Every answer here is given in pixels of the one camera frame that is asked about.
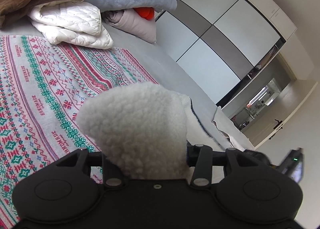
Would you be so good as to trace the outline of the white fleece sherpa jacket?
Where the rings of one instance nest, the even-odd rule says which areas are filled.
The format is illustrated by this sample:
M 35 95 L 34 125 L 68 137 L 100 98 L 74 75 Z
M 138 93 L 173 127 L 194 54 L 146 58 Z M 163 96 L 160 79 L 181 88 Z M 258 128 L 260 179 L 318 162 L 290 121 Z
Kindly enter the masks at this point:
M 189 96 L 152 82 L 115 87 L 87 99 L 80 131 L 133 179 L 185 179 L 187 144 L 220 147 L 201 126 Z

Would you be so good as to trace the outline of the white bedroom door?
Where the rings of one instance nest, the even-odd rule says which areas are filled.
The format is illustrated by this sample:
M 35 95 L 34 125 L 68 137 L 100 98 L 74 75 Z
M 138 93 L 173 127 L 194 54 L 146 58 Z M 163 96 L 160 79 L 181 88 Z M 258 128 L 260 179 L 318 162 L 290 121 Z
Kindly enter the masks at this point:
M 314 80 L 290 82 L 257 119 L 243 131 L 254 148 L 272 139 L 298 111 L 318 85 Z

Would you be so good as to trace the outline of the beige crumpled cloth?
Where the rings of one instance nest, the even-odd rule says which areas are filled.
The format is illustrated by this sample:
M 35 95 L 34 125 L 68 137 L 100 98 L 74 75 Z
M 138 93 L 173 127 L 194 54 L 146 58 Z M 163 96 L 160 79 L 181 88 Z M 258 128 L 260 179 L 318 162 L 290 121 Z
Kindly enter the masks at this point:
M 236 148 L 240 151 L 254 150 L 253 144 L 236 128 L 234 123 L 223 113 L 220 106 L 217 107 L 214 114 L 213 125 L 218 129 L 222 136 L 227 139 L 232 148 Z

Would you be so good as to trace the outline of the grey bed sheet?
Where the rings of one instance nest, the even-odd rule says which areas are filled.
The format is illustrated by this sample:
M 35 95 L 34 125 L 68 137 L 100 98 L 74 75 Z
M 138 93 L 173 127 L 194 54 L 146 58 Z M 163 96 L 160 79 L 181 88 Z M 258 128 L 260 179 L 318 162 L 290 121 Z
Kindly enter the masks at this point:
M 230 147 L 227 139 L 222 136 L 212 123 L 216 112 L 215 103 L 208 98 L 203 90 L 170 56 L 164 54 L 157 46 L 134 39 L 127 33 L 115 30 L 112 27 L 109 27 L 108 31 L 114 40 L 113 48 L 128 50 L 152 76 L 153 82 L 191 98 L 196 116 L 206 132 L 215 139 L 220 150 Z M 3 28 L 1 36 L 3 35 L 43 37 L 26 18 L 22 18 L 16 23 Z

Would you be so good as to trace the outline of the patterned red green bedspread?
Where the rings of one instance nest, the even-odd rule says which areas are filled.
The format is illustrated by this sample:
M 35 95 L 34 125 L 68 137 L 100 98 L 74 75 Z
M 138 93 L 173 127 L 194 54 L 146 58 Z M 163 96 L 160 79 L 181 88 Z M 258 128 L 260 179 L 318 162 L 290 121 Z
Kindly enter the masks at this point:
M 19 220 L 22 179 L 78 148 L 98 150 L 76 124 L 90 97 L 152 76 L 126 49 L 89 49 L 45 38 L 1 36 L 1 228 Z

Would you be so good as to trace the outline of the white grey sliding wardrobe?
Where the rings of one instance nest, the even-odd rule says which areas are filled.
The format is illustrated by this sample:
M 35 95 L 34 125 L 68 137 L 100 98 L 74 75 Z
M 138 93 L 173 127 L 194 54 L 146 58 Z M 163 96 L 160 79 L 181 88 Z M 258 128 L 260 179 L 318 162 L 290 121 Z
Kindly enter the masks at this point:
M 296 31 L 273 0 L 177 0 L 157 18 L 161 48 L 225 106 Z

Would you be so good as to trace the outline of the pale pink pillow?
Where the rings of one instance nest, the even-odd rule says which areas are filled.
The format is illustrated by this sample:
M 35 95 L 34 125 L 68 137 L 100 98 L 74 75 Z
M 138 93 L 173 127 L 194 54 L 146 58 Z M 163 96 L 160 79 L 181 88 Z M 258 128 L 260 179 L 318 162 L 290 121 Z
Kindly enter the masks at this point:
M 156 22 L 155 19 L 146 20 L 133 9 L 105 11 L 101 18 L 112 27 L 125 31 L 148 42 L 155 43 Z

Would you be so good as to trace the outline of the white quilted folded blanket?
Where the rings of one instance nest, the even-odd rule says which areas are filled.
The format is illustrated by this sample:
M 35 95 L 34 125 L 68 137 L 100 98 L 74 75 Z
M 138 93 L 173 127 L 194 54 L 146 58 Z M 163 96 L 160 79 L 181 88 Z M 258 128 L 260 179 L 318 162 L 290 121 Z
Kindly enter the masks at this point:
M 85 0 L 59 0 L 33 7 L 31 24 L 53 45 L 61 42 L 109 49 L 113 40 L 102 24 L 100 9 Z

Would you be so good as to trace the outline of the orange plush toy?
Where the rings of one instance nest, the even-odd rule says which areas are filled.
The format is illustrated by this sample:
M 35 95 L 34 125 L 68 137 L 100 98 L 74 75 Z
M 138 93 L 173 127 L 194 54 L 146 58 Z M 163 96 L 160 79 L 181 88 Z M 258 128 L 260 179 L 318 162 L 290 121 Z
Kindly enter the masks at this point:
M 155 16 L 155 10 L 152 7 L 139 7 L 134 8 L 134 11 L 141 17 L 146 20 L 152 20 Z

